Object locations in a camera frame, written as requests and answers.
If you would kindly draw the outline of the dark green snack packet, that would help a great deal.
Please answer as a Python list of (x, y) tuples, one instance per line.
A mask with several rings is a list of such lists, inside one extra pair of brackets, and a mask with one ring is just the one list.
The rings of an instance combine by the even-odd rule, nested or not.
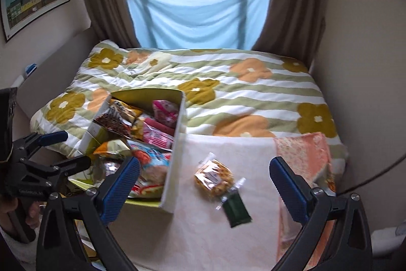
[(219, 198), (217, 210), (223, 210), (231, 228), (252, 222), (252, 217), (248, 213), (244, 202), (240, 196), (240, 188), (246, 182), (246, 178), (238, 179)]

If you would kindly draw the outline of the waffle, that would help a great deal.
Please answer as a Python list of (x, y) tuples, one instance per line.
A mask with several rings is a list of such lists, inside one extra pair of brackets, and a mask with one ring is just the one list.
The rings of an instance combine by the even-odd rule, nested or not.
[(235, 183), (232, 171), (209, 153), (198, 165), (194, 174), (197, 187), (210, 198), (225, 194)]

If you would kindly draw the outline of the green cardboard box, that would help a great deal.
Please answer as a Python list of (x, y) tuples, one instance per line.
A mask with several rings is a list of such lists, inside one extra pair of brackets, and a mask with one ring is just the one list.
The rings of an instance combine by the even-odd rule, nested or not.
[(99, 187), (128, 157), (135, 157), (140, 175), (127, 203), (175, 210), (184, 122), (184, 92), (138, 88), (111, 93), (82, 137), (78, 152), (92, 157), (92, 166), (69, 178), (87, 190)]

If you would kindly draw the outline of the colorful candy bag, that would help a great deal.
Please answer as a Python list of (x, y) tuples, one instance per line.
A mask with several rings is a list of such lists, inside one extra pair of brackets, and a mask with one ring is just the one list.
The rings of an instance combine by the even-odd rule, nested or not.
[(140, 163), (141, 178), (152, 184), (163, 184), (169, 168), (169, 160), (154, 147), (133, 140), (127, 140), (132, 155)]

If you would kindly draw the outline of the pink floral towel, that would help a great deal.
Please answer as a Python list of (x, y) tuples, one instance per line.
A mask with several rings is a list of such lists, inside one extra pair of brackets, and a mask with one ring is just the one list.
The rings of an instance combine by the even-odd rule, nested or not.
[[(150, 270), (270, 270), (300, 230), (270, 180), (280, 156), (310, 185), (330, 169), (321, 133), (292, 138), (227, 138), (187, 135), (173, 214), (125, 206), (112, 224), (118, 243), (135, 265)], [(199, 162), (230, 168), (241, 188), (210, 197), (195, 179)]]

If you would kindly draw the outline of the pink snack bag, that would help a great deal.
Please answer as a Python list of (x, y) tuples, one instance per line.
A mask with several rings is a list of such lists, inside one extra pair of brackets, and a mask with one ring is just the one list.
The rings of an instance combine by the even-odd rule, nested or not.
[(168, 100), (154, 100), (152, 102), (154, 118), (161, 124), (170, 128), (176, 128), (179, 115), (179, 107)]

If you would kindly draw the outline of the floral striped bed quilt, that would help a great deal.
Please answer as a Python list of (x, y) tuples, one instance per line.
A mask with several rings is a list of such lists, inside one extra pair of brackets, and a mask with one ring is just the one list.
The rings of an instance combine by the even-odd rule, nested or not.
[(183, 91), (188, 133), (281, 138), (320, 132), (337, 172), (348, 158), (305, 65), (248, 50), (123, 49), (101, 41), (64, 92), (31, 117), (30, 128), (37, 133), (67, 131), (67, 140), (54, 149), (71, 156), (110, 93), (141, 87)]

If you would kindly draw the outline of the brown right curtain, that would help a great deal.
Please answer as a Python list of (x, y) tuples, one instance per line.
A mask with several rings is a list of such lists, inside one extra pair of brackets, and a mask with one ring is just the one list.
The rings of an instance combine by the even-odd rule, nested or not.
[(310, 67), (326, 27), (326, 5), (327, 0), (270, 0), (252, 49), (295, 58)]

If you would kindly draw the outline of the light blue window cloth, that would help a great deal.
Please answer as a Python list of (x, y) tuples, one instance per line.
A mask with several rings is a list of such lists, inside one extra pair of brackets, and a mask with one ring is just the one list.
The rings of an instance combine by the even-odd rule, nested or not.
[(142, 47), (251, 49), (270, 0), (127, 0)]

